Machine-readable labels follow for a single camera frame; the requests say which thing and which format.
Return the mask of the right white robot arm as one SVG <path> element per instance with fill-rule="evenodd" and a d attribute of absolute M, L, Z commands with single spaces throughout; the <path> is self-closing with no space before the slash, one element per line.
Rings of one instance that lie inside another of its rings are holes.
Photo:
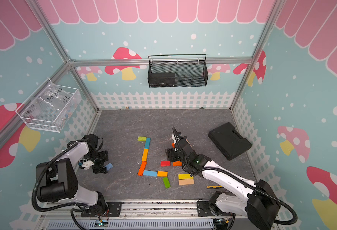
<path fill-rule="evenodd" d="M 186 136 L 172 128 L 173 148 L 167 149 L 168 159 L 179 161 L 191 176 L 200 176 L 233 194 L 216 193 L 208 202 L 215 215 L 232 213 L 247 217 L 260 230 L 270 230 L 274 224 L 293 225 L 298 221 L 296 211 L 278 199 L 264 180 L 258 182 L 240 177 L 203 154 L 197 154 Z"/>

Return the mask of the orange long block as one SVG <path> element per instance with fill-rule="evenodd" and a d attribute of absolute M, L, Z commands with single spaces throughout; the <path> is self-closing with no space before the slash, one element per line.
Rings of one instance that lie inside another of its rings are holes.
<path fill-rule="evenodd" d="M 143 176 L 145 167 L 146 167 L 146 161 L 142 161 L 141 165 L 140 165 L 140 168 L 139 168 L 139 171 L 138 171 L 138 174 L 137 174 L 138 176 Z"/>

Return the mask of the light blue block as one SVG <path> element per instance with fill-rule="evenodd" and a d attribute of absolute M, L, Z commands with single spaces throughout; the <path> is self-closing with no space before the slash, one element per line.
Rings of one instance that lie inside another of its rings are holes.
<path fill-rule="evenodd" d="M 109 171 L 111 168 L 113 168 L 112 163 L 109 163 L 105 166 L 106 170 Z"/>

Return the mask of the red block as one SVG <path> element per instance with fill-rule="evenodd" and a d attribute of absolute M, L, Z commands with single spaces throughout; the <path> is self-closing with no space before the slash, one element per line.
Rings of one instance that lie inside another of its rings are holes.
<path fill-rule="evenodd" d="M 161 161 L 160 166 L 161 167 L 170 167 L 171 166 L 171 162 L 169 162 L 169 161 Z"/>

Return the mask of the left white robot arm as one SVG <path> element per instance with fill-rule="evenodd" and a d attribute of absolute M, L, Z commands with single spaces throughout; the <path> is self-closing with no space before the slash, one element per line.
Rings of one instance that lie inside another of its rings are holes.
<path fill-rule="evenodd" d="M 109 211 L 102 193 L 88 190 L 78 183 L 75 168 L 92 169 L 94 174 L 108 172 L 108 152 L 102 150 L 103 138 L 94 134 L 70 141 L 66 149 L 48 162 L 36 167 L 36 183 L 31 203 L 39 212 L 68 206 L 79 207 L 89 215 L 102 216 Z"/>

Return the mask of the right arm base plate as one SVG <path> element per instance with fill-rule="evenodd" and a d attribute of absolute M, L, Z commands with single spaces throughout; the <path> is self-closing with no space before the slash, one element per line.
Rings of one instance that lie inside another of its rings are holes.
<path fill-rule="evenodd" d="M 217 206 L 209 201 L 197 200 L 197 215 L 199 217 L 232 217 L 233 213 L 222 212 Z"/>

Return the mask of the teal long block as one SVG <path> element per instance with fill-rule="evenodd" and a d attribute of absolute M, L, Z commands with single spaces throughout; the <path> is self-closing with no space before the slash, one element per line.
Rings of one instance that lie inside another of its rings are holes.
<path fill-rule="evenodd" d="M 145 149 L 149 149 L 151 138 L 146 138 Z"/>

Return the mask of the blue long block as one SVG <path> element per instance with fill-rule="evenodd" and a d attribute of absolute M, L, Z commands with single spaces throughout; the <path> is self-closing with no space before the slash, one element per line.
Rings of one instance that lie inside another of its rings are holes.
<path fill-rule="evenodd" d="M 155 172 L 155 171 L 144 170 L 143 175 L 144 175 L 144 176 L 157 177 L 157 176 L 158 176 L 158 173 Z"/>

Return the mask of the lime green small block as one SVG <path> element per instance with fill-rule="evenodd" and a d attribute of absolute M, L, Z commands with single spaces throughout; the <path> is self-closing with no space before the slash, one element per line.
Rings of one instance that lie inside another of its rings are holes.
<path fill-rule="evenodd" d="M 138 137 L 138 141 L 143 141 L 143 142 L 145 142 L 146 141 L 146 139 L 147 139 L 147 137 Z"/>

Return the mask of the small orange-yellow block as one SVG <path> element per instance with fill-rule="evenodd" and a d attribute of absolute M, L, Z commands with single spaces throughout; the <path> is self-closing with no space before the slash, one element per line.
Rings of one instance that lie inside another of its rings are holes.
<path fill-rule="evenodd" d="M 157 177 L 167 177 L 167 176 L 168 176 L 168 172 L 158 171 L 157 173 Z"/>

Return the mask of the yellow-orange long block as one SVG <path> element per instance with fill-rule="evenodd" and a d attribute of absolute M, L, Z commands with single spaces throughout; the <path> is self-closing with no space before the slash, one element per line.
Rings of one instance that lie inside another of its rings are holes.
<path fill-rule="evenodd" d="M 148 151 L 149 151 L 149 149 L 144 149 L 143 156 L 142 156 L 142 162 L 146 162 L 147 161 Z"/>

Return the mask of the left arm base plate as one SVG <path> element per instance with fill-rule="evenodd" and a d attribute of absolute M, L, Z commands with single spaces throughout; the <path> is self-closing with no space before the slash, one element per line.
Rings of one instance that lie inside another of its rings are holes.
<path fill-rule="evenodd" d="M 97 218 L 97 217 L 119 217 L 122 209 L 122 202 L 106 202 L 101 208 L 95 205 L 81 213 L 82 218 Z"/>

